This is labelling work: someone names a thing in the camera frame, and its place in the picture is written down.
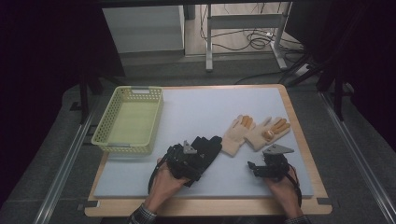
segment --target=hand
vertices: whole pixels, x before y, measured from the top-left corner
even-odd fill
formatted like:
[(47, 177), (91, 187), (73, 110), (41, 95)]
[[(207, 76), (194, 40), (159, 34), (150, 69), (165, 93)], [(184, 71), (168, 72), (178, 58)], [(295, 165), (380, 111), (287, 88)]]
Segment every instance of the hand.
[[(294, 167), (290, 167), (289, 175), (297, 181)], [(273, 178), (264, 178), (275, 199), (280, 203), (288, 218), (302, 217), (304, 215), (298, 204), (298, 196), (293, 184), (286, 178), (277, 181)]]
[(174, 196), (185, 183), (189, 182), (188, 178), (182, 177), (176, 179), (173, 177), (169, 170), (167, 163), (165, 162), (159, 168), (154, 181), (151, 186), (148, 197), (146, 198), (144, 205), (152, 213), (157, 213), (161, 205)]

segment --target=metal frame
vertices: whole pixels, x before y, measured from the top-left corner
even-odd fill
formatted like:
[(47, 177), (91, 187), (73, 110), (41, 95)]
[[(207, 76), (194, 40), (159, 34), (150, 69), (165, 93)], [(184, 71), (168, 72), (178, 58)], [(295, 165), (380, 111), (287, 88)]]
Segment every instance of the metal frame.
[(37, 212), (37, 215), (33, 222), (34, 224), (47, 224), (50, 222), (53, 210), (55, 209), (59, 197), (61, 196), (67, 177), (69, 177), (70, 171), (73, 168), (73, 164), (79, 153), (79, 149), (81, 148), (84, 137), (90, 128), (92, 118), (94, 117), (94, 113), (98, 107), (99, 97), (93, 97), (92, 100), (92, 112), (89, 113), (87, 119), (85, 120), (85, 123), (80, 124), (78, 132), (76, 133), (76, 136), (70, 148), (68, 149), (64, 160), (62, 161), (59, 171), (53, 179), (51, 186), (49, 187), (46, 198), (44, 199), (43, 203), (40, 206), (40, 209)]
[(212, 7), (207, 5), (206, 71), (213, 71), (212, 30), (247, 28), (277, 28), (275, 41), (271, 41), (270, 45), (279, 68), (285, 70), (287, 66), (280, 53), (279, 42), (289, 16), (290, 4), (291, 2), (286, 2), (281, 14), (220, 16), (212, 16)]
[(361, 172), (361, 176), (366, 182), (367, 187), (372, 192), (376, 202), (378, 203), (378, 207), (379, 209), (381, 209), (385, 219), (389, 224), (396, 223), (396, 208), (392, 202), (392, 199), (387, 194), (386, 189), (376, 178), (373, 170), (370, 168), (369, 163), (364, 158), (364, 155), (361, 153), (358, 144), (356, 143), (352, 134), (349, 132), (347, 126), (342, 120), (338, 118), (337, 114), (332, 109), (334, 105), (332, 104), (332, 99), (330, 98), (329, 94), (320, 92), (319, 97), (323, 100), (335, 128), (343, 138), (346, 148), (348, 149), (351, 157), (356, 163), (356, 166)]

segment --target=metal rail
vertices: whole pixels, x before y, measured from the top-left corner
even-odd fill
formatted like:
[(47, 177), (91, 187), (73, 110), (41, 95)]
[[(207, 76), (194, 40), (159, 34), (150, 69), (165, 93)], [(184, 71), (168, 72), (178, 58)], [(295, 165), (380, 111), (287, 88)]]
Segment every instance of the metal rail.
[(52, 184), (49, 187), (49, 191), (37, 212), (33, 222), (34, 224), (47, 224), (50, 221), (50, 217), (52, 216), (56, 203), (61, 196), (62, 190), (64, 189), (64, 184), (66, 183), (67, 177), (69, 177), (70, 171), (79, 153), (79, 149), (81, 148), (82, 142), (84, 141), (85, 134), (89, 130), (94, 112), (98, 106), (98, 97), (93, 97), (92, 99), (93, 102), (91, 113), (88, 115), (85, 123), (79, 126), (78, 132), (73, 139), (67, 154), (64, 156), (64, 160), (62, 161), (60, 169), (53, 179)]
[(361, 172), (361, 175), (364, 181), (366, 182), (367, 187), (372, 192), (376, 202), (378, 203), (379, 208), (381, 209), (382, 213), (385, 216), (385, 219), (388, 221), (388, 223), (395, 223), (396, 210), (392, 200), (388, 196), (382, 184), (375, 177), (375, 174), (370, 168), (367, 160), (364, 159), (361, 150), (359, 149), (358, 145), (356, 144), (355, 140), (350, 134), (347, 126), (335, 114), (333, 110), (332, 100), (330, 99), (329, 94), (320, 92), (319, 96), (322, 98), (323, 102), (325, 103), (327, 111), (329, 112), (330, 117), (332, 118), (332, 121), (336, 129), (341, 134), (348, 151), (350, 152), (353, 160), (358, 166), (358, 169)]

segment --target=yellow plastic basket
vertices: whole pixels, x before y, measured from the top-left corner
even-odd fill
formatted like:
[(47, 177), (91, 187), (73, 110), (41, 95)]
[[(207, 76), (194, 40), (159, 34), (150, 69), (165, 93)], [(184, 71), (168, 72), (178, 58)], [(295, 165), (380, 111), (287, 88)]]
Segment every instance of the yellow plastic basket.
[(103, 151), (149, 155), (163, 110), (161, 87), (117, 87), (92, 138)]

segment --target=beige glove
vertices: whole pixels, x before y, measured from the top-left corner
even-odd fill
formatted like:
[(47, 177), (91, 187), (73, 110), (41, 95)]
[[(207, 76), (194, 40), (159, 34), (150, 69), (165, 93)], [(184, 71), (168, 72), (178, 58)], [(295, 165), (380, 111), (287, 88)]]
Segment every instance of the beige glove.
[(254, 150), (260, 150), (266, 145), (273, 144), (277, 139), (290, 131), (290, 124), (286, 119), (277, 117), (274, 120), (266, 118), (260, 125), (245, 134), (245, 139)]
[(255, 125), (253, 118), (239, 115), (222, 137), (221, 150), (232, 157), (235, 156), (238, 149), (245, 143), (245, 134), (253, 129)]

